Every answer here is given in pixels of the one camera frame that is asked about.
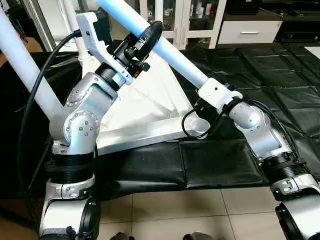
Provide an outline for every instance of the white bracket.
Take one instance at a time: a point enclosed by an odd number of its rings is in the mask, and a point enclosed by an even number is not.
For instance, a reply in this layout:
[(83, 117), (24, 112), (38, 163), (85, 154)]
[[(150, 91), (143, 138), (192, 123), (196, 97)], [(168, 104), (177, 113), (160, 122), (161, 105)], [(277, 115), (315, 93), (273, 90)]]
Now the white bracket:
[(133, 82), (132, 76), (108, 53), (104, 41), (98, 40), (94, 27), (94, 22), (98, 21), (96, 14), (94, 12), (78, 14), (76, 20), (79, 24), (86, 48), (100, 61), (100, 63), (107, 63), (118, 72), (125, 84), (130, 85)]

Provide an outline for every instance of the drawer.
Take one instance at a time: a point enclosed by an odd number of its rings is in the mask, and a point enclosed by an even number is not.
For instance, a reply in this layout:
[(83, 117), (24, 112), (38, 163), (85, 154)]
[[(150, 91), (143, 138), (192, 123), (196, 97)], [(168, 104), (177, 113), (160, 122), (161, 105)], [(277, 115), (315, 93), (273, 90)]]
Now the drawer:
[(272, 43), (282, 21), (224, 21), (218, 44)]

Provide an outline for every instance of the drawer handle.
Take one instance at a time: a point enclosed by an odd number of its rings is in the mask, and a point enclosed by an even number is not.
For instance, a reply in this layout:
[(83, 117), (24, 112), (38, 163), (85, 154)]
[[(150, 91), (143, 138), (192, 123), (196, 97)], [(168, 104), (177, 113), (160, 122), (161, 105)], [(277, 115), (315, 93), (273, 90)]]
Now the drawer handle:
[(242, 31), (240, 32), (241, 35), (257, 35), (259, 34), (258, 31)]

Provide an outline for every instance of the cable connector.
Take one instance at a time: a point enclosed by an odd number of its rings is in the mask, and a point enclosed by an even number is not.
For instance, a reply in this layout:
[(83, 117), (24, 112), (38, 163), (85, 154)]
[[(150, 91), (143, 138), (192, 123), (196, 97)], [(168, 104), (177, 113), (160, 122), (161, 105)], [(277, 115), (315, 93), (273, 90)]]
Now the cable connector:
[(73, 36), (74, 36), (75, 38), (82, 37), (82, 34), (81, 34), (80, 29), (73, 31), (72, 34), (73, 34)]

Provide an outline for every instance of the metal clamp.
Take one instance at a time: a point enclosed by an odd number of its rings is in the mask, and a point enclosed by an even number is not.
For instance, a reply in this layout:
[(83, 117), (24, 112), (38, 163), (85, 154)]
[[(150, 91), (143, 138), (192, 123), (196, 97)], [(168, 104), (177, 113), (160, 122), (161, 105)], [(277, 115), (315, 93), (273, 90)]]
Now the metal clamp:
[(311, 174), (287, 177), (275, 182), (271, 191), (276, 194), (289, 195), (303, 189), (312, 188), (320, 194), (320, 186)]

